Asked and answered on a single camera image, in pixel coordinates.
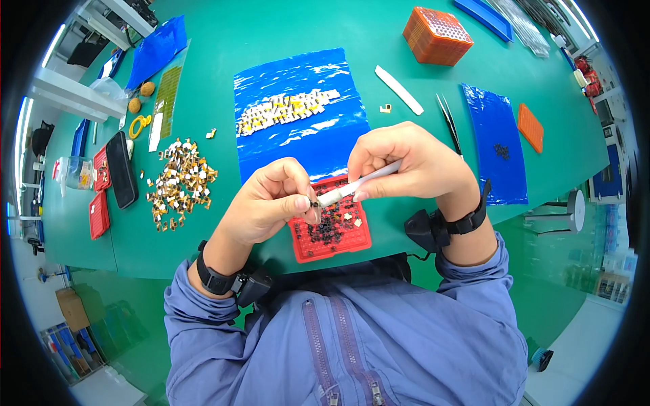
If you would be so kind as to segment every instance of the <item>zipper pull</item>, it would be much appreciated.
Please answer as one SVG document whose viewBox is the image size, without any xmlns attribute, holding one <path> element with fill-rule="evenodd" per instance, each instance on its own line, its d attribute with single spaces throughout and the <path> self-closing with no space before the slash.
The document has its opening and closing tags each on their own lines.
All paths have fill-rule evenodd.
<svg viewBox="0 0 650 406">
<path fill-rule="evenodd" d="M 334 392 L 330 394 L 330 406 L 338 406 L 339 404 L 339 394 Z"/>
<path fill-rule="evenodd" d="M 383 406 L 385 404 L 384 397 L 382 396 L 382 391 L 379 390 L 379 384 L 377 382 L 371 382 L 370 389 L 372 390 L 372 405 Z"/>
</svg>

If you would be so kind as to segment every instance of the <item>brown ball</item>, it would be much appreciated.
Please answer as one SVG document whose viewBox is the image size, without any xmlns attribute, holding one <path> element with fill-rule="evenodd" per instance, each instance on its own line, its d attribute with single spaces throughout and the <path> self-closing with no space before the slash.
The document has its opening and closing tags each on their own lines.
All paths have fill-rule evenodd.
<svg viewBox="0 0 650 406">
<path fill-rule="evenodd" d="M 131 99 L 129 102 L 129 111 L 132 112 L 133 114 L 137 113 L 140 111 L 140 107 L 142 106 L 142 103 L 140 102 L 139 98 L 134 98 Z"/>
<path fill-rule="evenodd" d="M 147 82 L 140 88 L 140 94 L 144 97 L 151 96 L 154 90 L 156 90 L 156 85 L 153 82 Z"/>
</svg>

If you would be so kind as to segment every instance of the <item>floor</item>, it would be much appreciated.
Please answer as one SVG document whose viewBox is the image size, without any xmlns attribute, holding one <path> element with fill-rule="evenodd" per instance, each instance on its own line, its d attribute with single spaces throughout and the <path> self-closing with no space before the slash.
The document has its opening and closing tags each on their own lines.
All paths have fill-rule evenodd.
<svg viewBox="0 0 650 406">
<path fill-rule="evenodd" d="M 539 207 L 535 213 L 561 212 Z M 519 328 L 531 351 L 549 346 L 573 319 L 597 280 L 602 261 L 605 208 L 587 203 L 577 235 L 541 236 L 562 223 L 530 222 L 514 217 L 495 226 L 510 253 L 510 290 Z M 410 257 L 413 284 L 435 290 L 440 276 L 433 258 Z M 148 405 L 166 405 L 164 385 L 170 368 L 163 323 L 163 292 L 169 280 L 118 277 L 114 272 L 73 268 L 73 287 L 80 295 L 91 331 L 110 365 L 140 390 Z M 243 325 L 243 316 L 237 320 Z"/>
</svg>

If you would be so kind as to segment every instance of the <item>zipper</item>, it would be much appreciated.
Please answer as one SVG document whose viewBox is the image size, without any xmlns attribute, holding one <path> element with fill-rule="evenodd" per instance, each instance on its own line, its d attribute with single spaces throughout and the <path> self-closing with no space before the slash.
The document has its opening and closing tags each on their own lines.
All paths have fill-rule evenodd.
<svg viewBox="0 0 650 406">
<path fill-rule="evenodd" d="M 348 374 L 353 375 L 363 388 L 366 403 L 369 406 L 395 406 L 390 398 L 384 397 L 384 385 L 375 371 L 366 371 L 361 363 L 361 353 L 357 344 L 352 325 L 352 319 L 347 306 L 340 298 L 330 297 L 336 330 L 341 344 L 343 364 Z"/>
<path fill-rule="evenodd" d="M 324 393 L 320 397 L 323 406 L 338 406 L 339 393 L 329 392 L 336 384 L 332 377 L 332 370 L 327 358 L 325 343 L 323 342 L 322 331 L 320 330 L 319 316 L 313 301 L 307 300 L 302 303 L 302 315 L 305 319 L 305 327 L 309 336 L 311 356 L 314 360 L 314 367 L 318 375 L 318 383 Z"/>
</svg>

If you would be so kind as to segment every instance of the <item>fingernail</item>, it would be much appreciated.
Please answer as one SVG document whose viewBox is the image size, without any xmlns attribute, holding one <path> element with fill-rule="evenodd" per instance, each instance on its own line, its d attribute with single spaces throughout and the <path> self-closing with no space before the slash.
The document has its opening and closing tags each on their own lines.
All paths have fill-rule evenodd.
<svg viewBox="0 0 650 406">
<path fill-rule="evenodd" d="M 305 195 L 300 196 L 296 199 L 296 210 L 300 212 L 306 212 L 309 208 L 309 198 Z"/>
<path fill-rule="evenodd" d="M 368 196 L 368 192 L 356 192 L 352 198 L 352 201 L 366 200 L 368 197 L 370 197 Z"/>
</svg>

